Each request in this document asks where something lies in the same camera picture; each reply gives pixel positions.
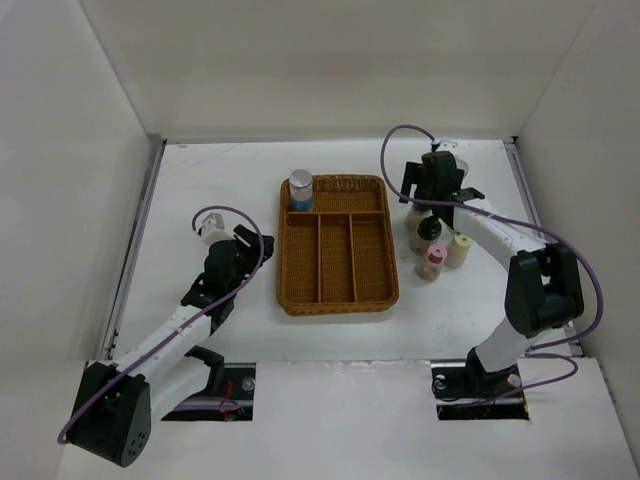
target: basket divider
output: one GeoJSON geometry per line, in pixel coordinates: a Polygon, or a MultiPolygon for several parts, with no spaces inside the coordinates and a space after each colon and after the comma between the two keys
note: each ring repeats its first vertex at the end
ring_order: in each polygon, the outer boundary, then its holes
{"type": "Polygon", "coordinates": [[[318,303],[322,303],[322,215],[318,214],[318,303]]]}
{"type": "Polygon", "coordinates": [[[353,215],[349,214],[349,242],[351,244],[351,281],[353,282],[353,302],[358,303],[358,292],[356,290],[356,254],[353,248],[353,215]]]}

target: white robotic arm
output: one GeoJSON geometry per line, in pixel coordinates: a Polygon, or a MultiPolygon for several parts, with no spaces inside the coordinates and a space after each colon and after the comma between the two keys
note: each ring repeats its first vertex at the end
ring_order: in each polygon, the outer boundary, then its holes
{"type": "Polygon", "coordinates": [[[199,344],[231,314],[235,300],[235,295],[229,296],[231,292],[256,265],[273,255],[273,237],[262,236],[264,250],[259,258],[257,235],[243,226],[236,227],[234,233],[232,238],[224,232],[219,216],[207,217],[199,232],[210,245],[204,272],[173,316],[123,357],[114,362],[94,362],[85,369],[74,413],[86,408],[110,380],[116,376],[122,376],[122,380],[67,431],[70,443],[126,467],[142,452],[156,421],[198,392],[215,394],[224,377],[224,358],[199,344]],[[213,302],[218,306],[196,317],[213,302]],[[163,348],[152,354],[163,343],[163,348]],[[146,361],[129,371],[142,358],[146,361]]]}
{"type": "Polygon", "coordinates": [[[465,385],[457,389],[475,394],[467,398],[483,398],[487,392],[493,396],[495,383],[542,335],[580,316],[584,303],[577,260],[569,249],[493,218],[498,212],[476,189],[463,189],[462,179],[450,152],[427,153],[421,165],[407,163],[400,201],[416,185],[415,198],[430,201],[434,215],[473,238],[508,272],[506,315],[469,352],[461,375],[465,385]],[[463,205],[489,213],[456,208],[463,205]]]}

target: white table surface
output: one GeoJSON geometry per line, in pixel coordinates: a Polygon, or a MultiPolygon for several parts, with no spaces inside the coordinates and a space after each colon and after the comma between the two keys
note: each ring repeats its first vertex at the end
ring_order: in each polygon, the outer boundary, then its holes
{"type": "MultiPolygon", "coordinates": [[[[252,422],[161,422],[121,469],[74,446],[58,480],[632,480],[598,364],[527,395],[530,420],[438,421],[428,362],[259,362],[252,422]]],[[[531,383],[562,360],[525,359],[531,383]]]]}
{"type": "MultiPolygon", "coordinates": [[[[470,167],[463,186],[487,194],[504,214],[526,213],[501,141],[445,142],[470,167]]],[[[144,340],[175,310],[202,271],[206,247],[191,232],[194,212],[229,205],[277,237],[279,189],[291,171],[380,175],[379,139],[170,145],[166,148],[123,315],[115,357],[144,340]]],[[[406,161],[420,161],[425,139],[396,139],[388,170],[400,186],[406,161]]],[[[400,299],[387,312],[291,317],[276,301],[277,251],[238,295],[233,316],[204,346],[229,362],[464,358],[504,315],[506,272],[474,245],[465,265],[425,284],[404,226],[408,207],[388,191],[400,299]]],[[[240,220],[225,214],[227,227],[240,220]]],[[[443,242],[450,236],[445,231],[443,242]]],[[[563,335],[556,331],[552,335],[563,335]]],[[[568,347],[561,351],[568,353],[568,347]]]]}

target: white wall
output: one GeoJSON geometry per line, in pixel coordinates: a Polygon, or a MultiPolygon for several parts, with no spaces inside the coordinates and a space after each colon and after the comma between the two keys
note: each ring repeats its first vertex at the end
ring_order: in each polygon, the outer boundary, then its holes
{"type": "Polygon", "coordinates": [[[149,132],[520,132],[595,0],[81,0],[149,132]]]}
{"type": "Polygon", "coordinates": [[[599,0],[518,141],[542,222],[575,239],[602,280],[604,321],[585,344],[604,364],[636,462],[639,45],[640,2],[599,0]]]}
{"type": "Polygon", "coordinates": [[[149,144],[76,0],[0,2],[0,477],[54,478],[149,144]]]}

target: woven tray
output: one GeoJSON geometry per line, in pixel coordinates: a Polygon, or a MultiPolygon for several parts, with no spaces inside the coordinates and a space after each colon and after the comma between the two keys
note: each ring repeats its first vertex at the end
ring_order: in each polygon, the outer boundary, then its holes
{"type": "Polygon", "coordinates": [[[313,177],[313,211],[280,189],[278,303],[290,315],[381,312],[398,301],[389,205],[381,178],[313,177]]]}

